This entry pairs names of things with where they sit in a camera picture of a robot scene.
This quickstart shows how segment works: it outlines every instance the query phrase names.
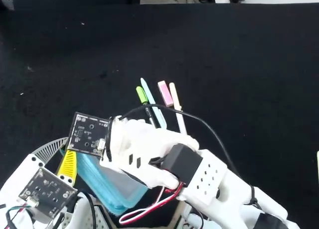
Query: marker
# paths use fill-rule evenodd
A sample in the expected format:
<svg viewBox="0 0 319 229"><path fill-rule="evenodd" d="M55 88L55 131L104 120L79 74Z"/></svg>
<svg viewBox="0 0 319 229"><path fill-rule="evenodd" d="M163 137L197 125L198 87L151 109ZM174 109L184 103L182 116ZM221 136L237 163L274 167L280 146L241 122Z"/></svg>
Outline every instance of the marker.
<svg viewBox="0 0 319 229"><path fill-rule="evenodd" d="M140 101L141 101L141 103L143 105L146 105L146 104L149 103L148 98L146 97L146 94L145 94L145 92L144 92L142 87L137 86L136 87L136 92L138 93ZM154 117L153 117L153 115L151 113L151 108L145 108L145 112L146 112L146 115L149 118L150 123L156 128L156 125L155 125L155 122L154 122Z"/></svg>
<svg viewBox="0 0 319 229"><path fill-rule="evenodd" d="M182 111L181 110L181 105L179 104L179 99L178 99L178 96L177 96L175 84L174 83L170 83L169 84L169 89L170 89L171 96L173 98L174 109ZM179 113L176 113L176 119L177 119L177 122L178 122L178 127L179 127L180 133L187 134L183 115L181 115Z"/></svg>
<svg viewBox="0 0 319 229"><path fill-rule="evenodd" d="M155 104L155 100L153 98L153 95L148 87L148 84L145 82L145 80L143 78L141 78L141 84L142 84L142 87L144 89L144 92L149 100L149 103L150 104ZM159 110L159 108L157 107L152 107L154 113L155 113L155 116L159 122L159 125L161 128L164 128L166 129L167 128L167 124L166 124L166 121L165 121L165 118L162 114L162 112Z"/></svg>

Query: robotic hand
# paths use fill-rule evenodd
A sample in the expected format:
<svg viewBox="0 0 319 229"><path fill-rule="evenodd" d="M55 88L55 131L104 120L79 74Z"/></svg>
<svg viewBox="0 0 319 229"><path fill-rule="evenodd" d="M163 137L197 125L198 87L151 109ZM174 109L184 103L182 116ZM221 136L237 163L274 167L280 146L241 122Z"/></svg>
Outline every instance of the robotic hand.
<svg viewBox="0 0 319 229"><path fill-rule="evenodd" d="M99 156L103 167L126 174L148 188L162 186L161 193L164 188L173 192L161 201L159 196L149 208L128 213L122 218L137 212L145 215L177 198L205 214L223 229L299 229L297 224L287 220L285 208L259 188L244 182L209 150L199 150L198 142L188 135L155 129L150 124L134 119L115 118L109 122L76 114L68 143L68 150ZM58 217L69 199L78 195L78 192L72 187L70 178L61 180L45 169L44 165L45 162L36 155L28 155L7 180L0 194L6 203L9 198L12 199L12 204L6 205L8 209L17 202L27 205L34 220L47 224ZM54 206L49 208L49 201ZM86 210L79 210L78 207L74 211L75 218L82 219L79 215L87 214L84 212L89 206L87 202L85 205ZM25 213L25 217L25 220L21 219L21 228L27 228L28 213ZM209 222L198 227L214 228Z"/></svg>
<svg viewBox="0 0 319 229"><path fill-rule="evenodd" d="M125 173L149 188L176 189L183 183L177 199L223 229L299 228L287 220L284 207L244 182L209 150L199 150L198 142L188 135L155 129L137 120L115 119L110 152L112 160L107 160L105 153L101 166ZM245 206L249 204L258 209Z"/></svg>

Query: black relay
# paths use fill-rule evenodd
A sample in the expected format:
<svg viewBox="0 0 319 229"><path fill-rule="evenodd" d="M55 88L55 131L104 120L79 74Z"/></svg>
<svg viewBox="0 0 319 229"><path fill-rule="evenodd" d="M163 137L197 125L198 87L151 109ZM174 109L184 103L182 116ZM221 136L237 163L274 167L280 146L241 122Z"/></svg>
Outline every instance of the black relay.
<svg viewBox="0 0 319 229"><path fill-rule="evenodd" d="M166 155L160 168L169 171L188 186L202 159L186 145L176 144Z"/></svg>

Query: black circuit board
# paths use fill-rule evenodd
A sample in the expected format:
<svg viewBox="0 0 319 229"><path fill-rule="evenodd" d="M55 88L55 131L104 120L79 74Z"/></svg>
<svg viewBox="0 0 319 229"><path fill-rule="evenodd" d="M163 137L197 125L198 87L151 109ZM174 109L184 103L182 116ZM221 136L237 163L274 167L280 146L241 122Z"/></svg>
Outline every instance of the black circuit board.
<svg viewBox="0 0 319 229"><path fill-rule="evenodd" d="M75 113L66 149L102 157L108 132L109 120Z"/></svg>
<svg viewBox="0 0 319 229"><path fill-rule="evenodd" d="M37 203L37 210L54 219L76 194L76 189L47 169L40 168L19 197L27 202Z"/></svg>

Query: black carpet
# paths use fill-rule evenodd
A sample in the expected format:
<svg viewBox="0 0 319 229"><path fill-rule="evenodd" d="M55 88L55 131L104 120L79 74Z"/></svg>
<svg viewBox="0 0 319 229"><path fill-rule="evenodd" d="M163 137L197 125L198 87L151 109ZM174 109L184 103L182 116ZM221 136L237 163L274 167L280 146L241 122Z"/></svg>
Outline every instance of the black carpet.
<svg viewBox="0 0 319 229"><path fill-rule="evenodd" d="M1 13L0 181L29 152L68 135L75 111L108 118L139 106L140 77L161 102L156 83L164 79L176 83L185 111L214 127L242 178L311 229L319 215L318 11L132 5ZM225 160L204 127L191 119L186 126ZM168 224L174 206L139 225Z"/></svg>

